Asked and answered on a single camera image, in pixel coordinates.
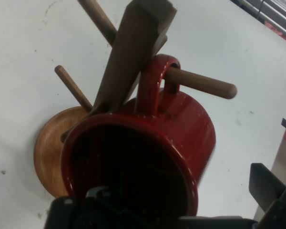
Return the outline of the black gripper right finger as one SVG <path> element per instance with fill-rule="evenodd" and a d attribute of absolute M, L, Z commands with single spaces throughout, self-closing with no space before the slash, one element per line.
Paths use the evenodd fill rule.
<path fill-rule="evenodd" d="M 286 185 L 262 163 L 250 167 L 249 192 L 264 216 L 255 229 L 286 229 Z"/>

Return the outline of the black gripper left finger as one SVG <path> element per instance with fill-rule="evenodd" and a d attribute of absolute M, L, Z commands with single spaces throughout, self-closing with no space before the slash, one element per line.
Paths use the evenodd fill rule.
<path fill-rule="evenodd" d="M 46 229 L 177 229 L 178 219 L 132 208 L 106 186 L 91 188 L 86 197 L 60 197 L 50 206 Z"/>

